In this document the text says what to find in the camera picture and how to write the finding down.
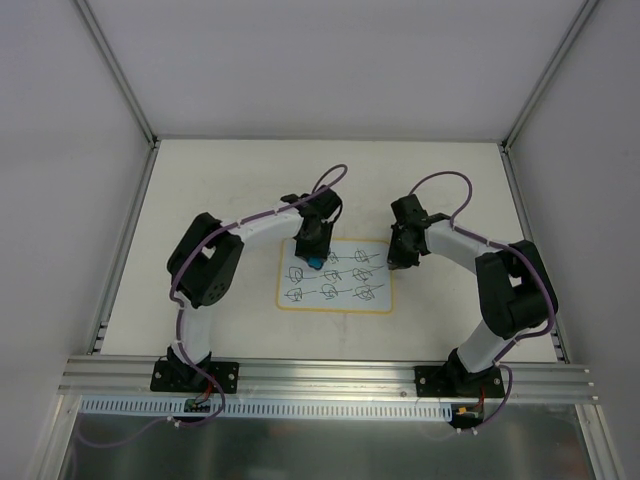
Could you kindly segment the blue whiteboard eraser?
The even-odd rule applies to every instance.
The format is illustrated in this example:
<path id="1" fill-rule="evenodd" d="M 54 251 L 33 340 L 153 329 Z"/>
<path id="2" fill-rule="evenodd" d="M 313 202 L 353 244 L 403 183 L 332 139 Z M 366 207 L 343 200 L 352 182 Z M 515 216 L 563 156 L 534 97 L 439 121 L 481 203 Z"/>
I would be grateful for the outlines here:
<path id="1" fill-rule="evenodd" d="M 325 264 L 326 260 L 320 257 L 309 257 L 307 259 L 307 265 L 313 270 L 320 271 Z"/>

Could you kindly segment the yellow framed small whiteboard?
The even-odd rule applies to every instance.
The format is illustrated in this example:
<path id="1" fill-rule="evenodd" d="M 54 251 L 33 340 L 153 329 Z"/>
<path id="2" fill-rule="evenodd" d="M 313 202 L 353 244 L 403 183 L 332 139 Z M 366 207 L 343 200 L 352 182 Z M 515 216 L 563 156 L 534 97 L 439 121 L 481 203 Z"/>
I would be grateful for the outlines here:
<path id="1" fill-rule="evenodd" d="M 281 244 L 276 305 L 285 311 L 390 314 L 393 276 L 387 267 L 389 244 L 382 240 L 331 240 L 321 269 L 294 256 L 295 242 Z"/>

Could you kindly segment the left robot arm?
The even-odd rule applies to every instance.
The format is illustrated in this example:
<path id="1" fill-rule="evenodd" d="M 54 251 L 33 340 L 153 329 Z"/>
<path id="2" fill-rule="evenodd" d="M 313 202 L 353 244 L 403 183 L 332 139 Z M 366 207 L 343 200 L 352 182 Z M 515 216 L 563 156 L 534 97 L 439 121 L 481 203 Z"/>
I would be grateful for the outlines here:
<path id="1" fill-rule="evenodd" d="M 213 378 L 209 330 L 198 312 L 228 292 L 243 252 L 292 238 L 295 256 L 314 270 L 327 261 L 341 198 L 322 186 L 311 194 L 283 196 L 271 211 L 225 223 L 209 213 L 198 215 L 169 257 L 169 297 L 178 305 L 175 337 L 167 349 L 162 380 L 170 388 L 201 392 Z"/>

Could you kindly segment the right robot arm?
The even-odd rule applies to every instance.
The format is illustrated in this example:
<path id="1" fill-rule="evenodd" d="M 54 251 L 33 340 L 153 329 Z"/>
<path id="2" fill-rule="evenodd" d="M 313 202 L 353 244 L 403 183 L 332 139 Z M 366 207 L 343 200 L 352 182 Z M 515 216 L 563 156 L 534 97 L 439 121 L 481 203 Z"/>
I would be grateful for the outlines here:
<path id="1" fill-rule="evenodd" d="M 558 311 L 537 247 L 528 240 L 488 240 L 455 225 L 443 213 L 428 214 L 414 194 L 392 202 L 391 209 L 391 270 L 417 267 L 421 257 L 435 254 L 474 274 L 478 289 L 479 325 L 443 365 L 414 368 L 417 396 L 504 399 L 501 358 Z"/>

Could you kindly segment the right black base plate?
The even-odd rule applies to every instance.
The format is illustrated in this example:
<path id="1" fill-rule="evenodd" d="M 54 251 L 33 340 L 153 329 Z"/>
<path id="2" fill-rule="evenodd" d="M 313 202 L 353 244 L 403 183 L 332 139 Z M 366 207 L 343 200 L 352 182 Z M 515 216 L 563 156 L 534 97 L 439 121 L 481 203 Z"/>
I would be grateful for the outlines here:
<path id="1" fill-rule="evenodd" d="M 500 370 L 491 367 L 478 373 L 449 371 L 444 365 L 419 365 L 413 369 L 416 395 L 420 398 L 501 399 L 505 395 Z"/>

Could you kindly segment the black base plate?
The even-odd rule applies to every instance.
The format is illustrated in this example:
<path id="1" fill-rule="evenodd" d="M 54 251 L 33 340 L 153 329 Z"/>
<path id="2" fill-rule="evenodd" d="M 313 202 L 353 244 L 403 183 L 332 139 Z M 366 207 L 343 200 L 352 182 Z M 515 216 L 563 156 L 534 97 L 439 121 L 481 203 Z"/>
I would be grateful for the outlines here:
<path id="1" fill-rule="evenodd" d="M 237 362 L 213 361 L 206 357 L 198 364 L 216 380 L 225 394 L 236 394 L 240 365 Z M 177 357 L 158 359 L 153 368 L 149 389 L 161 393 L 203 393 L 209 380 Z"/>
<path id="2" fill-rule="evenodd" d="M 491 367 L 478 373 L 449 371 L 444 365 L 419 365 L 413 369 L 416 395 L 420 398 L 501 399 L 505 395 L 500 370 Z"/>

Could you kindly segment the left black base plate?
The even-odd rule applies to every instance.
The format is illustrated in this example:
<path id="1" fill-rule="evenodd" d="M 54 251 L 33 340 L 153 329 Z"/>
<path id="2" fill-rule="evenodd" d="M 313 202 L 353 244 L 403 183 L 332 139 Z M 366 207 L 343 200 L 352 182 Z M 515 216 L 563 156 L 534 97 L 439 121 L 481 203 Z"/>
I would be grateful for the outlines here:
<path id="1" fill-rule="evenodd" d="M 225 394 L 236 394 L 240 365 L 237 362 L 213 361 L 206 357 L 198 364 L 216 380 Z M 209 380 L 177 357 L 158 359 L 153 368 L 149 389 L 161 393 L 203 393 Z"/>

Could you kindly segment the aluminium mounting rail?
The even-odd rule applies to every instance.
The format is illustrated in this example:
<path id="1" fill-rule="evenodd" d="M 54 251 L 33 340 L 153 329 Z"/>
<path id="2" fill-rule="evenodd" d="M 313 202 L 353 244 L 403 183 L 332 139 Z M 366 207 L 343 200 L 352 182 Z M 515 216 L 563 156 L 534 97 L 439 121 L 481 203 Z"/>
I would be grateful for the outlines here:
<path id="1" fill-rule="evenodd" d="M 74 355 L 63 370 L 59 394 L 145 395 L 156 359 L 149 356 Z M 237 394 L 318 400 L 414 399 L 415 364 L 408 361 L 239 359 Z M 588 367 L 565 363 L 511 363 L 510 399 L 516 403 L 596 404 Z"/>

